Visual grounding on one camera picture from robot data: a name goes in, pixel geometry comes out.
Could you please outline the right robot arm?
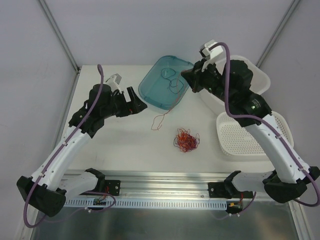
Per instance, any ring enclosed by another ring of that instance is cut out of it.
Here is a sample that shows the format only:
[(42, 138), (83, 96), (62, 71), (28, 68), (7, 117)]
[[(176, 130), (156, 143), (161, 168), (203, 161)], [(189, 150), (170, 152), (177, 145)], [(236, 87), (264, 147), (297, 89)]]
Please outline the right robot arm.
[(223, 73), (215, 64), (203, 69), (204, 61), (195, 63), (192, 69), (183, 71), (182, 77), (194, 93), (207, 90), (224, 102), (226, 113), (258, 142), (274, 166), (263, 173), (231, 173), (216, 192), (226, 199), (244, 191), (265, 192), (278, 203), (297, 202), (312, 184), (316, 194), (320, 190), (316, 179), (320, 176), (317, 166), (309, 166), (289, 145), (278, 130), (276, 119), (264, 98), (250, 90), (254, 76), (242, 60), (226, 62)]

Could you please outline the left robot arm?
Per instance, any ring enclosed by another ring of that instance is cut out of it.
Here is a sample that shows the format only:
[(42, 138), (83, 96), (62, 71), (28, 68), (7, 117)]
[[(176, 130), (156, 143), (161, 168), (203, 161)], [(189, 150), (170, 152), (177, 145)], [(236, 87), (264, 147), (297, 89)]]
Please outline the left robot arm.
[(93, 168), (86, 169), (74, 180), (61, 183), (62, 177), (76, 154), (110, 117), (127, 117), (147, 108), (132, 87), (127, 88), (130, 101), (122, 91), (107, 84), (96, 84), (83, 106), (73, 114), (67, 131), (47, 160), (30, 177), (21, 176), (17, 187), (23, 200), (48, 217), (56, 216), (66, 201), (85, 192), (107, 193), (105, 175)]

